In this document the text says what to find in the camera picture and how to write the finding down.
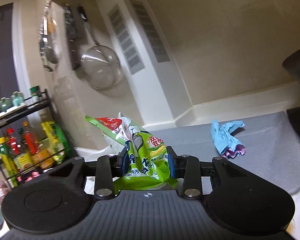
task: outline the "gray mat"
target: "gray mat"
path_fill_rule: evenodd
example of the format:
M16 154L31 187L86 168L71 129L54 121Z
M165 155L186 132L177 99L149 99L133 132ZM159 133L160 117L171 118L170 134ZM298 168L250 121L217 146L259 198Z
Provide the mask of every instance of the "gray mat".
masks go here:
M234 136L247 148L244 156L231 161L283 188L290 194L300 190L300 138L285 112L242 119L245 127ZM177 127L151 133L171 145L177 155L189 154L211 162L218 156L211 124ZM203 192L211 192L209 178L202 178Z

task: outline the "green plastic bag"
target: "green plastic bag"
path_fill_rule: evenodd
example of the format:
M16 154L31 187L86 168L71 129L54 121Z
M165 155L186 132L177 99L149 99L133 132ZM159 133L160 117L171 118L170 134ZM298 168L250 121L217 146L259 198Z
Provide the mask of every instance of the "green plastic bag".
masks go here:
M119 113L118 119L121 119L122 123L116 126L116 132L113 132L111 129L101 127L102 124L97 119L86 118L103 132L112 135L112 138L119 138L120 134L125 140L130 167L127 174L114 181L115 192L121 189L151 189L166 182L175 187L177 180L170 177L168 153L164 142L127 116Z

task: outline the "metal screw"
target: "metal screw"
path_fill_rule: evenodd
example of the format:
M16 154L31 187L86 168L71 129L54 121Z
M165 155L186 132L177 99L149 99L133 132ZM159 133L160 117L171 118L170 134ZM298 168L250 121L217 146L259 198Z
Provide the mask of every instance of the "metal screw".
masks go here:
M96 194L99 197L108 197L112 194L112 191L108 188L101 188L97 190Z
M185 190L185 195L187 197L197 197L200 195L200 191L197 190L196 188L189 188L189 189Z

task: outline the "vent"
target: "vent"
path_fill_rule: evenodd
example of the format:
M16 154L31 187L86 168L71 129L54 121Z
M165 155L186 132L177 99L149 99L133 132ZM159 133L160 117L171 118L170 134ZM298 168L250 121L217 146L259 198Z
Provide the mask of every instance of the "vent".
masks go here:
M146 36L150 42L150 45L157 58L157 61L158 62L170 61L167 51L143 3L134 0L130 0L130 2L139 18L141 25L143 26L143 30L146 33Z
M130 37L127 25L125 24L119 7L116 6L109 14L110 22L115 35L121 45L123 54L127 60L131 74L143 69L145 66L141 62L138 50Z

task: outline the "spice rack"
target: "spice rack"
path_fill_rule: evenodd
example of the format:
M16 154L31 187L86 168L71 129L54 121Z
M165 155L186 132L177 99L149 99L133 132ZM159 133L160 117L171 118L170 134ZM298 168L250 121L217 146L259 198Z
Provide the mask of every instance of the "spice rack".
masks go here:
M51 100L50 100L48 91L45 89L44 92L41 92L41 94L42 94L42 99L40 99L39 101L37 101L35 103L32 103L32 104L29 104L26 107L21 108L20 110L15 111L11 114L7 114L3 118L1 118L0 119L0 129L5 127L5 126L8 126L9 124L11 124L11 123L23 118L23 117L26 117L27 115L33 114L33 113L35 113L37 111L40 111L42 109L45 109L45 108L49 108L53 121L58 122L56 114L55 114L54 109L53 109L52 104L51 104ZM24 99L24 101L26 103L30 102L31 98L32 97L26 98L26 99ZM66 140L68 141L68 144L70 145L70 140L67 138L66 134L65 134L65 137L66 137ZM13 174L12 176L6 177L6 175L4 174L1 166L0 166L0 171L2 172L2 175L4 176L4 178L7 182L7 184L9 185L9 187L12 188L11 182L9 181L9 179L12 179L12 178L14 178L16 176L19 176L19 175L21 175L25 172L28 172L32 168L36 167L38 164L52 158L53 156L55 156L55 155L57 155L61 152L65 152L65 154L66 154L66 157L65 157L64 161L68 158L78 156L76 151L73 149L73 147L69 146L69 147L66 147L66 148L63 148L63 149L57 151L56 153L50 155L47 158L42 159L39 162L36 162L35 164L27 167L26 169L23 169L20 172Z

